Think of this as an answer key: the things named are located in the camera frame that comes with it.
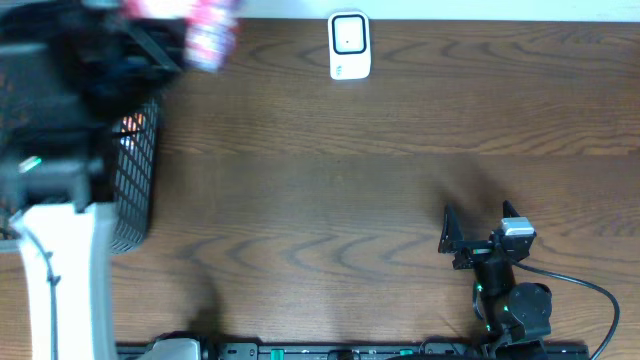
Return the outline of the red purple snack bag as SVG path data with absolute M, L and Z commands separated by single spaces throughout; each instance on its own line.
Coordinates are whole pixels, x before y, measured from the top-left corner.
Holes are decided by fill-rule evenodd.
M 184 20 L 186 62 L 215 73 L 234 49 L 241 5 L 241 0 L 124 0 L 124 12 L 132 19 Z

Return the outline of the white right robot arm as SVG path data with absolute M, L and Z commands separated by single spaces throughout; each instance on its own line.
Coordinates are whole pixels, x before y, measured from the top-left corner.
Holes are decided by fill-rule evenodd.
M 530 344 L 543 350 L 542 340 L 551 333 L 552 295 L 544 284 L 515 279 L 513 267 L 530 255 L 537 233 L 509 201 L 502 204 L 503 218 L 485 240 L 468 240 L 452 206 L 444 208 L 438 245 L 452 254 L 455 270 L 472 270 L 475 276 L 472 304 L 485 322 L 487 335 L 476 345 L 478 353 L 496 359 L 511 346 Z

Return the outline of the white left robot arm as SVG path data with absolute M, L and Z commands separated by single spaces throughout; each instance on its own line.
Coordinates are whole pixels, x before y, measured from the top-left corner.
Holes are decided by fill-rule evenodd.
M 22 258 L 32 355 L 115 359 L 111 258 L 149 228 L 160 95 L 185 22 L 53 1 L 1 15 L 1 248 Z

